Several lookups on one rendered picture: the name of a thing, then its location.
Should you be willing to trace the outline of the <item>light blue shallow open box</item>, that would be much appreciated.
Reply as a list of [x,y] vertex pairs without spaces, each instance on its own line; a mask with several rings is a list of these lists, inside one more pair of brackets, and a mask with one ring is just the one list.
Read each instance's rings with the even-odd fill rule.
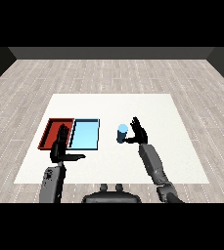
[[69,150],[97,150],[100,120],[98,118],[76,118],[70,132]]

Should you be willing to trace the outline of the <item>small blue can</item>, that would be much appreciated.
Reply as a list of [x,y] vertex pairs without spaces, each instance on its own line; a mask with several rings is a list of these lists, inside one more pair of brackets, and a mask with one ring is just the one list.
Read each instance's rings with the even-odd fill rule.
[[126,124],[120,124],[117,128],[117,142],[119,144],[123,143],[123,140],[126,138],[127,135],[127,131],[128,131],[128,127]]

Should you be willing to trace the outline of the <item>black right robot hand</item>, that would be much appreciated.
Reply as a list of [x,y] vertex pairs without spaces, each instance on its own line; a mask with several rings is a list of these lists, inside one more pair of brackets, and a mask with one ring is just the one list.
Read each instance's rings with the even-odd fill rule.
[[139,145],[141,144],[147,144],[148,143],[148,135],[146,130],[141,126],[140,121],[137,117],[134,117],[130,123],[132,130],[134,132],[133,138],[125,138],[122,141],[124,143],[128,144],[134,144],[137,143]]

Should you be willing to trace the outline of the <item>red shallow open box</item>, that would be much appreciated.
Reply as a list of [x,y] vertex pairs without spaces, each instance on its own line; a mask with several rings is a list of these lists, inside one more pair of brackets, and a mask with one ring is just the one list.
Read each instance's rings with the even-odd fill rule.
[[66,127],[68,127],[68,131],[71,132],[73,122],[73,118],[50,118],[47,122],[37,148],[40,150],[50,150],[53,142],[57,138],[61,125],[64,124]]

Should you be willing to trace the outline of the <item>dark grey robot body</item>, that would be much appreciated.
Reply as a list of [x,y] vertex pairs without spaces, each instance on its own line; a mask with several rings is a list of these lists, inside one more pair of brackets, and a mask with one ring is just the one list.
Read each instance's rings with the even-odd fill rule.
[[115,185],[115,191],[108,191],[107,184],[101,184],[100,190],[82,199],[82,203],[141,203],[138,195],[125,192],[122,184]]

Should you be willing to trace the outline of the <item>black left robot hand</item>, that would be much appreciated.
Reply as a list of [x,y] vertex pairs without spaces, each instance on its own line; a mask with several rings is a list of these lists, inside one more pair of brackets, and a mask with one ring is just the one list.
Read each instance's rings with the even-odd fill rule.
[[54,140],[50,151],[50,159],[53,163],[77,161],[85,158],[84,154],[66,154],[68,131],[69,128],[65,124],[62,124],[58,130],[57,138]]

